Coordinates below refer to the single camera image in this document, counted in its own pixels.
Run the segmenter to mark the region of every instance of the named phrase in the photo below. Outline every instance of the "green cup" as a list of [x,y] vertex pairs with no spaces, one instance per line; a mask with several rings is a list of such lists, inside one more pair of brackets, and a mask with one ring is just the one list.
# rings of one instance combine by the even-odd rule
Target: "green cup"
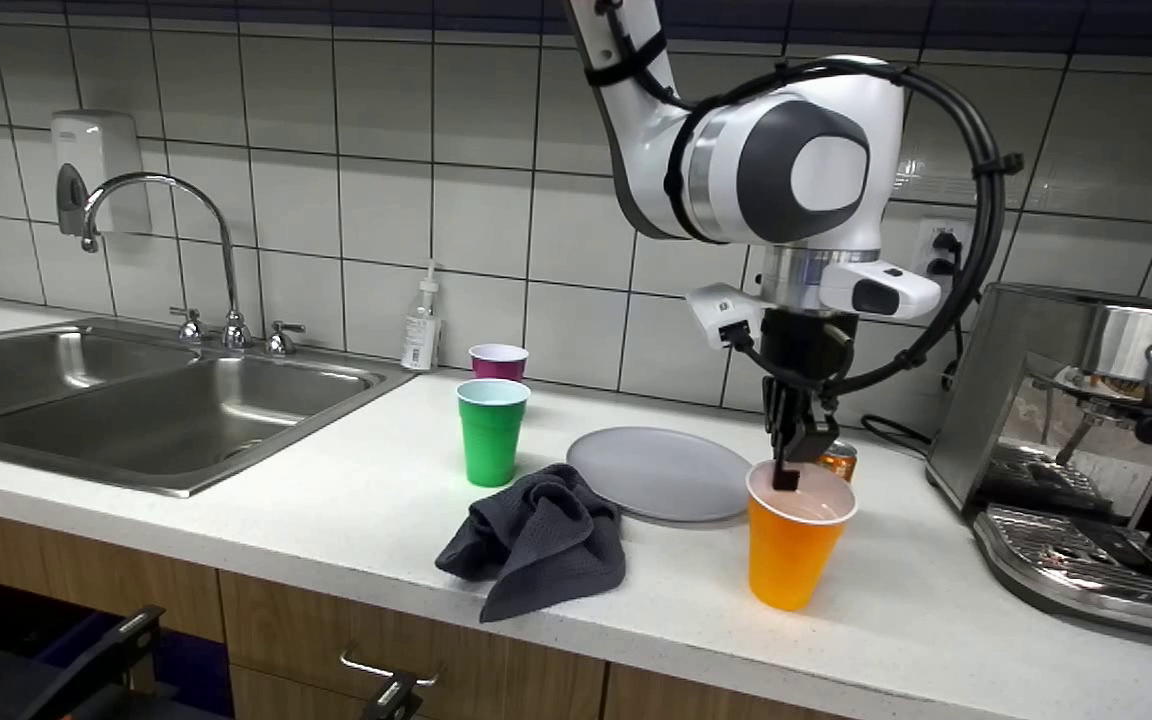
[[463,431],[463,476],[471,483],[499,489],[513,482],[527,396],[531,396],[527,386],[513,381],[467,381],[457,389]]

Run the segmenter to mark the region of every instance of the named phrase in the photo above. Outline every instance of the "espresso machine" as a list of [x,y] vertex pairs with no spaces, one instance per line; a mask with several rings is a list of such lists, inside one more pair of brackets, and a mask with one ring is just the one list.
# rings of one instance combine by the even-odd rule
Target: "espresso machine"
[[986,289],[928,476],[1014,597],[1152,631],[1152,305]]

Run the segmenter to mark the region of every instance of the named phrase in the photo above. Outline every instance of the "wooden cabinet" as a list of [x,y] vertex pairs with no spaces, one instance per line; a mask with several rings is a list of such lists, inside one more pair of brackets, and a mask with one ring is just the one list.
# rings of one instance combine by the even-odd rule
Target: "wooden cabinet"
[[673,676],[611,667],[604,720],[829,720],[829,716],[705,686],[685,686]]
[[261,716],[256,705],[273,705],[276,689],[288,710],[381,693],[381,681],[338,667],[338,652],[436,676],[441,686],[423,693],[423,716],[436,720],[598,716],[604,666],[594,662],[244,577],[219,577],[219,597],[240,716]]
[[112,616],[159,604],[166,629],[224,642],[216,574],[200,563],[0,522],[0,584]]

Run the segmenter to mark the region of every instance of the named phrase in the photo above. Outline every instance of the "stainless steel sink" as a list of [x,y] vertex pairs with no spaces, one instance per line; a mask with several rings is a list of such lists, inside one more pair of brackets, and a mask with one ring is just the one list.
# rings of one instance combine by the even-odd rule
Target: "stainless steel sink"
[[191,355],[152,331],[114,324],[51,324],[0,337],[0,414],[95,386],[183,367]]
[[205,355],[0,414],[0,459],[191,496],[397,386],[350,362]]

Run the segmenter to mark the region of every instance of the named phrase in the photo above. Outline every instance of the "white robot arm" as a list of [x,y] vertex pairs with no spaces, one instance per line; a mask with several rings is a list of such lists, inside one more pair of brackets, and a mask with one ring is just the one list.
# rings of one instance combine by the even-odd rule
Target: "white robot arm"
[[[1000,176],[1014,174],[1020,157],[1000,157],[975,107],[947,88],[861,56],[777,64],[688,107],[673,88],[657,0],[569,0],[569,10],[633,230],[657,242],[767,249],[758,301],[705,289],[692,312],[712,339],[767,371],[777,468],[814,459],[837,440],[837,396],[918,364],[972,305],[1000,242]],[[938,106],[972,157],[972,256],[942,305],[938,284],[880,262],[905,88]],[[937,305],[937,322],[908,352],[848,376],[857,316],[912,322]]]

